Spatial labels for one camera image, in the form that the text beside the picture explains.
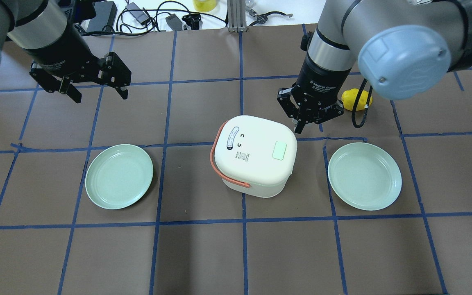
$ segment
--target lemon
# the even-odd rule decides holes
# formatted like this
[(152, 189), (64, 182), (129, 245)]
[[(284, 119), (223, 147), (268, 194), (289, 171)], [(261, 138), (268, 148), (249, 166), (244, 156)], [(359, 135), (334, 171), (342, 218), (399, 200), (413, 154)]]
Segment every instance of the lemon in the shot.
[[(343, 107), (348, 110), (352, 111), (352, 107), (354, 107), (354, 101), (356, 100), (356, 95), (358, 95), (358, 89), (353, 88), (351, 90), (346, 90), (343, 92), (341, 95), (341, 101), (343, 102)], [(365, 109), (365, 104), (367, 103), (367, 96), (369, 95), (369, 92), (363, 90), (362, 95), (360, 96), (360, 101), (358, 102), (358, 105), (356, 106), (357, 111), (361, 111)], [(371, 99), (369, 100), (369, 106), (371, 106), (372, 103), (372, 95)]]

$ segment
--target plate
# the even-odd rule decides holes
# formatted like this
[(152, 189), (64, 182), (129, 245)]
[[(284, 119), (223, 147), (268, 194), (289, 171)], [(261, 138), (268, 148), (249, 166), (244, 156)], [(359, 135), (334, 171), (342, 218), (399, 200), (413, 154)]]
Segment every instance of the plate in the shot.
[(369, 143), (354, 142), (339, 148), (329, 161), (328, 175), (339, 198), (362, 210), (388, 207), (402, 188), (395, 159)]
[(136, 203), (148, 190), (154, 169), (142, 148), (120, 144), (101, 152), (88, 167), (85, 190), (90, 200), (105, 209)]

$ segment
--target black cable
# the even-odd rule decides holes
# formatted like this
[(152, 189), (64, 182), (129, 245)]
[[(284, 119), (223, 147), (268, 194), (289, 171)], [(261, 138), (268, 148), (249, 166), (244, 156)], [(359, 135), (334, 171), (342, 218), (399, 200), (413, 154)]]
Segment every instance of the black cable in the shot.
[(356, 99), (354, 100), (354, 105), (352, 106), (352, 125), (355, 128), (360, 128), (365, 124), (365, 119), (367, 119), (367, 112), (369, 111), (369, 102), (371, 101), (371, 94), (372, 94), (372, 86), (369, 86), (369, 94), (367, 95), (367, 101), (365, 102), (365, 105), (367, 108), (365, 108), (365, 112), (363, 113), (363, 118), (362, 122), (358, 125), (356, 124), (356, 107), (358, 107), (358, 103), (360, 102), (360, 97), (363, 92), (363, 88), (365, 88), (365, 84), (367, 83), (367, 79), (363, 79), (362, 85), (360, 86), (360, 89), (358, 89), (358, 94), (356, 95)]
[(112, 31), (114, 30), (114, 27), (111, 26), (111, 25), (104, 25), (103, 28), (101, 28), (101, 30), (102, 30), (102, 31), (105, 31), (105, 29), (106, 29), (107, 27), (110, 27), (110, 29), (111, 29)]
[(183, 7), (187, 10), (187, 12), (188, 12), (189, 14), (191, 14), (191, 11), (189, 10), (189, 8), (188, 8), (187, 6), (185, 6), (184, 4), (182, 4), (182, 3), (178, 2), (178, 1), (174, 1), (174, 0), (167, 0), (167, 1), (161, 2), (161, 3), (159, 4), (158, 8), (156, 8), (156, 14), (158, 14), (159, 9), (160, 9), (160, 8), (163, 6), (163, 4), (165, 4), (165, 3), (176, 3), (176, 4), (179, 4), (179, 5), (183, 6)]
[[(157, 11), (157, 9), (124, 9), (123, 11), (120, 12), (120, 14), (118, 15), (118, 17), (116, 18), (116, 30), (119, 31), (119, 28), (118, 28), (118, 25), (119, 25), (119, 21), (120, 19), (122, 19), (123, 17), (123, 14), (124, 13), (127, 13), (129, 11)], [(199, 13), (201, 15), (207, 15), (207, 16), (210, 16), (210, 17), (213, 17), (221, 22), (223, 22), (223, 24), (225, 24), (225, 21), (219, 17), (217, 17), (216, 15), (212, 15), (212, 14), (209, 14), (209, 13), (203, 13), (203, 12), (197, 12), (197, 11), (185, 11), (183, 9), (159, 9), (159, 11), (179, 11), (179, 12), (186, 12), (186, 13)]]
[(120, 32), (123, 32), (123, 30), (122, 30), (122, 28), (121, 28), (122, 26), (126, 26), (127, 29), (129, 29), (129, 32), (132, 33), (131, 28), (129, 28), (130, 26), (129, 26), (129, 25), (126, 25), (126, 24), (120, 24)]
[(121, 36), (142, 36), (147, 33), (151, 32), (150, 30), (144, 32), (135, 32), (135, 33), (128, 33), (128, 32), (105, 32), (105, 31), (93, 31), (93, 32), (86, 32), (82, 36), (105, 36), (105, 35), (121, 35)]
[(283, 13), (281, 11), (270, 11), (270, 12), (261, 14), (261, 16), (269, 16), (271, 14), (287, 15), (287, 13)]
[[(260, 14), (260, 16), (262, 17), (265, 17), (265, 19), (267, 19), (268, 16), (270, 15), (273, 15), (273, 14), (279, 14), (279, 15), (287, 15), (287, 13), (283, 13), (281, 11), (270, 11), (270, 12), (267, 12), (267, 13), (263, 13), (263, 14)], [(255, 20), (254, 22), (250, 23), (248, 25), (248, 27), (251, 27), (251, 26), (254, 26), (256, 24), (259, 24), (259, 22), (257, 20)]]

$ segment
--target cable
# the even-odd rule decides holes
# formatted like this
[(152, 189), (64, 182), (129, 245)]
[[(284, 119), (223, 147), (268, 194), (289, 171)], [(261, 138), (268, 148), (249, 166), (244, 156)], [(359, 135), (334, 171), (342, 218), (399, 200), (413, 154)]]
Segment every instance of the cable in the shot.
[(365, 88), (365, 84), (367, 83), (367, 79), (363, 79), (362, 85), (360, 89), (358, 89), (358, 94), (356, 95), (356, 99), (354, 100), (354, 105), (352, 106), (352, 125), (355, 128), (360, 128), (365, 124), (365, 119), (367, 119), (367, 112), (369, 111), (369, 102), (371, 101), (371, 94), (372, 94), (372, 86), (369, 86), (369, 94), (367, 95), (367, 101), (365, 102), (365, 112), (363, 113), (362, 122), (358, 125), (356, 124), (356, 107), (358, 107), (358, 103), (360, 102), (360, 97), (363, 92), (363, 88)]
[(165, 3), (176, 3), (176, 4), (179, 4), (179, 5), (183, 6), (183, 7), (187, 10), (187, 12), (188, 12), (189, 14), (191, 14), (191, 11), (189, 10), (189, 8), (188, 8), (187, 6), (185, 6), (184, 4), (182, 4), (182, 3), (178, 2), (178, 1), (174, 1), (174, 0), (167, 0), (167, 1), (161, 2), (161, 4), (159, 4), (158, 8), (156, 8), (156, 14), (158, 14), (159, 9), (160, 9), (160, 8), (163, 6), (163, 4), (165, 4)]
[[(225, 24), (225, 20), (217, 17), (216, 15), (212, 15), (212, 14), (209, 14), (209, 13), (203, 13), (203, 12), (196, 12), (196, 11), (189, 11), (189, 10), (183, 10), (183, 9), (124, 9), (123, 11), (120, 12), (120, 14), (118, 15), (118, 17), (116, 18), (116, 30), (119, 31), (119, 21), (121, 19), (121, 21), (123, 22), (123, 14), (124, 13), (127, 13), (129, 11), (144, 11), (147, 15), (148, 15), (148, 11), (161, 11), (161, 13), (168, 13), (168, 11), (180, 11), (180, 12), (186, 12), (186, 13), (199, 13), (201, 15), (207, 15), (207, 16), (210, 16), (212, 18), (215, 18), (221, 22), (223, 22), (223, 24)], [(151, 23), (152, 25), (156, 28), (156, 30), (159, 31), (159, 27), (158, 27), (158, 24), (157, 24), (157, 19), (155, 18), (152, 18), (150, 17), (149, 15), (149, 18), (151, 19)]]
[(144, 32), (135, 32), (135, 33), (93, 31), (93, 32), (86, 32), (82, 36), (105, 36), (105, 35), (142, 36), (142, 35), (145, 35), (149, 32), (151, 32), (151, 31), (147, 30), (147, 31), (144, 31)]
[(105, 31), (105, 29), (109, 27), (112, 31), (114, 30), (114, 27), (111, 25), (104, 25), (103, 28), (101, 28), (102, 31)]
[(257, 15), (256, 20), (254, 22), (250, 23), (248, 27), (254, 26), (256, 24), (261, 24), (261, 22), (258, 22), (258, 19), (259, 19), (258, 17), (259, 16), (261, 18), (264, 18), (265, 19), (264, 22), (266, 22), (268, 20), (268, 16), (273, 15), (273, 14), (279, 14), (279, 15), (283, 15), (283, 16), (292, 17), (292, 14), (283, 13), (281, 11), (270, 11), (270, 12), (267, 12), (267, 13)]
[(120, 32), (123, 32), (123, 30), (121, 29), (121, 26), (126, 26), (127, 29), (129, 29), (129, 32), (132, 33), (131, 28), (129, 28), (130, 26), (129, 26), (129, 25), (126, 25), (126, 24), (120, 24)]

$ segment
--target rice cooker label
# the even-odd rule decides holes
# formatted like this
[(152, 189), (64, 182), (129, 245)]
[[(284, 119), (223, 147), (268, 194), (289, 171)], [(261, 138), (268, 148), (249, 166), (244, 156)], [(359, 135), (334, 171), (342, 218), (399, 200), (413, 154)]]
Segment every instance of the rice cooker label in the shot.
[(234, 138), (236, 137), (236, 134), (238, 134), (238, 131), (240, 131), (240, 127), (236, 126), (232, 129), (231, 134), (229, 134), (229, 138), (227, 139), (227, 150), (232, 150), (234, 147)]
[(249, 161), (249, 155), (249, 153), (236, 152), (236, 159), (241, 159), (247, 162)]

